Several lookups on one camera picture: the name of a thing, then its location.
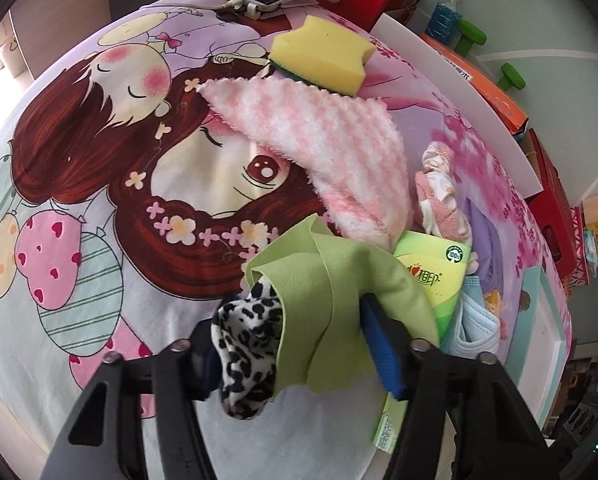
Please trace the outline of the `green microfiber cloth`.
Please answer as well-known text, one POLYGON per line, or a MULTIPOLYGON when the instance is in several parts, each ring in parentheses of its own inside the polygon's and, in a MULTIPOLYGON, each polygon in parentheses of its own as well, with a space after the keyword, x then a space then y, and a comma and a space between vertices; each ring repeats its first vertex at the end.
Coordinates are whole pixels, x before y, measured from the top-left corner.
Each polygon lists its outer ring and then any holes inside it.
POLYGON ((244 277, 248 285, 267 278, 282 303, 276 392, 345 389, 372 370, 358 305, 369 292, 412 336, 440 341, 433 308, 406 266, 373 244, 335 236, 316 214, 254 256, 244 277))

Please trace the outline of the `leopard print fabric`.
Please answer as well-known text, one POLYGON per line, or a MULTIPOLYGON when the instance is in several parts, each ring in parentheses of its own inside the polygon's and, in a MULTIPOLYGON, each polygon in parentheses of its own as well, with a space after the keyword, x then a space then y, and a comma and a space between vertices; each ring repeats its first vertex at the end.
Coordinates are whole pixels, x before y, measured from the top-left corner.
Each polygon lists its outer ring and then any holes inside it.
POLYGON ((221 362, 220 399, 224 412, 247 420, 271 400, 284 310, 265 276, 247 296, 222 304, 213 315, 211 341, 221 362))

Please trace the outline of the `purple wipes packet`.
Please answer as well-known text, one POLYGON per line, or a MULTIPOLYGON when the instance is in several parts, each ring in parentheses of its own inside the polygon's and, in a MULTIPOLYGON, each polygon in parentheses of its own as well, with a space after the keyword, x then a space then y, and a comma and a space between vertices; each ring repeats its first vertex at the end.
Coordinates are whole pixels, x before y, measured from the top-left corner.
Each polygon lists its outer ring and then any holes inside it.
POLYGON ((491 220, 471 201, 466 200, 466 215, 472 229, 472 250, 477 253, 482 292, 504 290, 502 245, 491 220))

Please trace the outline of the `pink fluffy towel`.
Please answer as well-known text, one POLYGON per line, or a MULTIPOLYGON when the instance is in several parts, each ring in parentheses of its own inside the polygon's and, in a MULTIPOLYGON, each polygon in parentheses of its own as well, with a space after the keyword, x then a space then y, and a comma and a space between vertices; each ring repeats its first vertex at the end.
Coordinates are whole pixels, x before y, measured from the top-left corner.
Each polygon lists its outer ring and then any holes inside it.
POLYGON ((303 168, 343 236, 391 252, 412 224, 404 142, 384 102, 274 77, 198 91, 230 128, 303 168))

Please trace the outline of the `pink white scrunchie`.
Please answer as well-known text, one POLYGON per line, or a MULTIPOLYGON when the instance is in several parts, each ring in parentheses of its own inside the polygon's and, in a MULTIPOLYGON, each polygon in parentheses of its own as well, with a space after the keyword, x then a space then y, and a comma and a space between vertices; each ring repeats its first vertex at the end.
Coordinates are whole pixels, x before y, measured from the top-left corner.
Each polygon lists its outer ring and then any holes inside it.
POLYGON ((454 152, 443 142, 432 141, 422 153, 422 169, 415 174, 420 224, 428 235, 472 246, 471 226, 451 176, 453 162, 454 152))

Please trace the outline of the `teal rimmed white tray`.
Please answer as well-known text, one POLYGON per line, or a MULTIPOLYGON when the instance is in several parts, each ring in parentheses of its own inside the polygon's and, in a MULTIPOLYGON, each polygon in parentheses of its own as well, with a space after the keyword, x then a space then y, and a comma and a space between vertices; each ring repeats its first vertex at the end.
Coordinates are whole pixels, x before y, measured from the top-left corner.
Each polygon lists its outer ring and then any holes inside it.
POLYGON ((540 428, 552 409, 566 360, 566 334, 540 266, 523 273, 519 310, 505 370, 540 428))

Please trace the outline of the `yellow sponge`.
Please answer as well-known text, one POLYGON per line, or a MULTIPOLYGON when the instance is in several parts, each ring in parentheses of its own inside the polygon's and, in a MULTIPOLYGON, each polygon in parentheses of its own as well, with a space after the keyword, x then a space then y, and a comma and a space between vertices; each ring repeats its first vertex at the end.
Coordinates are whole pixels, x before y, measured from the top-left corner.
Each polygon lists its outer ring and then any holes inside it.
POLYGON ((277 35, 268 57, 277 67, 313 86, 355 96, 376 47, 336 22, 308 15, 302 26, 277 35))

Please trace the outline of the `green tissue pack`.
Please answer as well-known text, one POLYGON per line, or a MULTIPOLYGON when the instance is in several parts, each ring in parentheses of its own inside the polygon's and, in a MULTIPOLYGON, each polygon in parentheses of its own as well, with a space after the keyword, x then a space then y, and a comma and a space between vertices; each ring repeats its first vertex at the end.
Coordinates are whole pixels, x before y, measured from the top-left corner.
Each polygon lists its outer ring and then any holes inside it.
MULTIPOLYGON (((436 318, 439 337, 443 339, 458 301, 470 248, 454 240, 406 231, 393 255, 425 292, 436 318)), ((391 393, 387 394, 374 437, 378 450, 393 452, 406 408, 406 402, 399 402, 391 393)))

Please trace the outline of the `cartoon print bedsheet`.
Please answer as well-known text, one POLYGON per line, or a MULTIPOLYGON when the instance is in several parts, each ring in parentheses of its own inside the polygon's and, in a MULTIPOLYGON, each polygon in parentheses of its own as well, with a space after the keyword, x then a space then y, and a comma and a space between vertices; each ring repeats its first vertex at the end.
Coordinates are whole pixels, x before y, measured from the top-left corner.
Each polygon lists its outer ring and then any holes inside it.
MULTIPOLYGON (((263 20, 223 0, 161 0, 94 32, 32 84, 0 127, 0 454, 37 478, 83 385, 110 351, 148 358, 244 287, 244 270, 318 214, 305 170, 229 129, 198 93, 210 79, 266 77, 285 10, 263 20)), ((382 41, 363 99, 384 102, 410 181, 427 145, 455 155, 459 206, 494 224, 503 327, 525 270, 566 295, 543 235, 477 130, 382 41)))

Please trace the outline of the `blue water bottle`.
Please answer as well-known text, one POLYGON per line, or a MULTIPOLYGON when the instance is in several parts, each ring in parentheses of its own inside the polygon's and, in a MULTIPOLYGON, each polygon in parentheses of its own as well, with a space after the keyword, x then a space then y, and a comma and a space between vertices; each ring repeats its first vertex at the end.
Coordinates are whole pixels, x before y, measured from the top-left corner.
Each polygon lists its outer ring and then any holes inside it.
POLYGON ((439 2, 434 8, 425 29, 425 34, 432 39, 447 44, 463 15, 459 5, 464 0, 446 0, 439 2))

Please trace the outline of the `blue face mask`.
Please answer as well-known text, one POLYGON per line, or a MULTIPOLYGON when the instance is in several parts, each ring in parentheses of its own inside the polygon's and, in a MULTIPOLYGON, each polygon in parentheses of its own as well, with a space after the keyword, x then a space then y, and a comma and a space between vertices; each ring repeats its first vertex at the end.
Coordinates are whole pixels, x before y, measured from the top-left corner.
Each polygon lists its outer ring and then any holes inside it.
POLYGON ((441 349, 450 356, 475 359, 482 352, 497 354, 500 320, 485 307, 477 275, 464 278, 441 349))

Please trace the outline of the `orange cardboard box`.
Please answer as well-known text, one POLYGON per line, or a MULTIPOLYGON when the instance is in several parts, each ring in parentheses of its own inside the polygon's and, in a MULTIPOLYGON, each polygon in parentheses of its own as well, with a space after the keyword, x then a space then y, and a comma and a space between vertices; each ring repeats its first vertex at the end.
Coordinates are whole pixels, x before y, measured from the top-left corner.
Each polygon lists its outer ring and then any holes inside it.
POLYGON ((482 42, 463 35, 457 46, 451 49, 427 34, 420 34, 419 37, 440 53, 442 58, 472 85, 516 139, 520 139, 527 132, 529 116, 508 96, 509 90, 526 88, 526 82, 514 66, 504 63, 500 69, 500 79, 493 80, 468 60, 471 47, 474 44, 482 46, 482 42))

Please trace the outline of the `white foam board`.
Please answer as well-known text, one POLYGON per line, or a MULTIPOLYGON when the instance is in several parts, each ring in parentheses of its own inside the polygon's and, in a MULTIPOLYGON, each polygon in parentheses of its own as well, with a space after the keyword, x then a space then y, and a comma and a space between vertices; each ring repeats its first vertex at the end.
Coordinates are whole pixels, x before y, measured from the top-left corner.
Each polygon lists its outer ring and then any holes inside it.
POLYGON ((524 198, 541 192, 540 179, 504 122, 436 48, 387 14, 380 16, 370 34, 411 62, 452 102, 502 163, 524 198))

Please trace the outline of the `red gift box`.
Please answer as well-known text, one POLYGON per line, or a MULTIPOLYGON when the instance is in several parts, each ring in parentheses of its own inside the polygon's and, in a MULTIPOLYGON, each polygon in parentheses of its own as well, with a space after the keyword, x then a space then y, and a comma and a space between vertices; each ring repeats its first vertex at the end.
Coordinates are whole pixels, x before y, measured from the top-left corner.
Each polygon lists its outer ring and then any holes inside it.
POLYGON ((576 268, 576 243, 571 207, 557 168, 533 129, 526 138, 531 144, 529 160, 538 173, 543 189, 528 199, 530 211, 540 228, 561 278, 576 268))

